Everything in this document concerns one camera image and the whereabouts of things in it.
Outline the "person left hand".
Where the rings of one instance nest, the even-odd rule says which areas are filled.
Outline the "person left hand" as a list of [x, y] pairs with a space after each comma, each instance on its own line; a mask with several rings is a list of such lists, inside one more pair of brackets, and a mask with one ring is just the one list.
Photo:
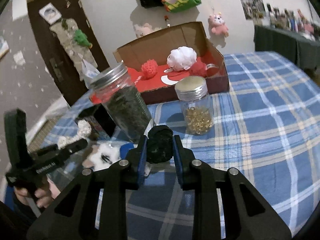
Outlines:
[[[29, 206], [27, 199], [30, 198], [30, 194], [27, 189], [14, 187], [14, 193], [19, 202], [23, 205]], [[37, 199], [36, 205], [39, 208], [47, 208], [59, 194], [60, 190], [56, 185], [49, 178], [43, 177], [42, 185], [34, 193]]]

